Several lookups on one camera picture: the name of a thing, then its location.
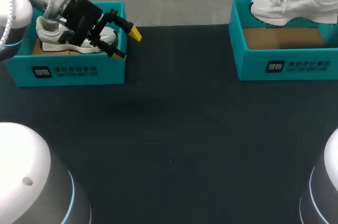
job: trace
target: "teal shoe box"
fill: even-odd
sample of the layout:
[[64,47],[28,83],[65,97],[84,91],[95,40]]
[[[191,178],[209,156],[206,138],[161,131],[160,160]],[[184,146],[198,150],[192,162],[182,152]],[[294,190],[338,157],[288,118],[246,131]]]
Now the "teal shoe box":
[[[111,8],[126,18],[123,2],[94,2],[104,12]],[[105,53],[32,55],[37,38],[36,19],[41,16],[33,11],[32,22],[16,56],[6,66],[19,87],[75,86],[122,84],[125,78],[125,60],[110,58]],[[113,23],[107,25],[119,33],[119,50],[126,53],[127,34]]]
[[[251,0],[233,1],[229,25],[230,40],[239,80],[338,79],[338,24],[318,24],[297,18],[283,27],[306,27],[312,28],[312,30],[317,28],[324,44],[321,48],[249,49],[243,29],[274,27],[251,15],[250,2]],[[258,37],[258,39],[264,40],[265,37]]]

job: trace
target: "logo on box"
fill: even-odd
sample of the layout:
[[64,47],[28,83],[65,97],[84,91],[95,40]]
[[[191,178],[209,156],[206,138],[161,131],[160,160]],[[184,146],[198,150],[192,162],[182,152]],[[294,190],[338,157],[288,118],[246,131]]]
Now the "logo on box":
[[268,62],[265,72],[282,72],[284,64],[285,60],[271,60]]
[[36,78],[53,78],[49,67],[32,67],[32,70]]

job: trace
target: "sneaker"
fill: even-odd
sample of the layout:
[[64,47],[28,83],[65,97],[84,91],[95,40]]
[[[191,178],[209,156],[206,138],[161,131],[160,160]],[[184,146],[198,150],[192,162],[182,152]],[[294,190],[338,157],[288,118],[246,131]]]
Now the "sneaker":
[[[68,40],[72,37],[72,32],[62,24],[46,20],[40,16],[36,19],[36,33],[42,42],[43,51],[77,51],[80,53],[96,53],[101,50],[89,44],[85,39],[81,46],[69,44]],[[101,40],[108,44],[115,42],[117,32],[110,27],[104,27],[101,32]]]
[[250,11],[262,22],[284,26],[294,18],[336,24],[338,0],[252,0]]

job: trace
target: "cardboard bottom of box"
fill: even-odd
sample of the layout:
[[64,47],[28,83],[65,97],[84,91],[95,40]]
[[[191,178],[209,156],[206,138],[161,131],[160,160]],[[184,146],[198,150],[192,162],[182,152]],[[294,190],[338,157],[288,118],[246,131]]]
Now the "cardboard bottom of box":
[[316,27],[243,28],[251,50],[324,48],[325,42]]

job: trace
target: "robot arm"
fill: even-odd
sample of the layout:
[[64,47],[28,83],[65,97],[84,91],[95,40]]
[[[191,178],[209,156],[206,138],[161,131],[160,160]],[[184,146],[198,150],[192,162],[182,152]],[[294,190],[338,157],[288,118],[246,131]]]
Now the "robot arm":
[[[12,27],[8,28],[10,22],[8,13],[11,13],[11,6],[14,7],[12,9],[14,15]],[[0,36],[8,35],[5,42],[0,42],[0,61],[13,57],[18,51],[20,41],[31,21],[32,6],[51,20],[57,21],[58,16],[65,18],[67,21],[60,23],[73,31],[73,36],[68,40],[70,44],[80,46],[88,39],[91,45],[99,47],[110,57],[115,54],[125,58],[126,55],[114,45],[100,40],[100,33],[108,22],[114,22],[129,36],[137,41],[141,40],[141,35],[132,22],[118,16],[117,11],[113,9],[109,13],[103,13],[98,6],[88,0],[0,0]]]

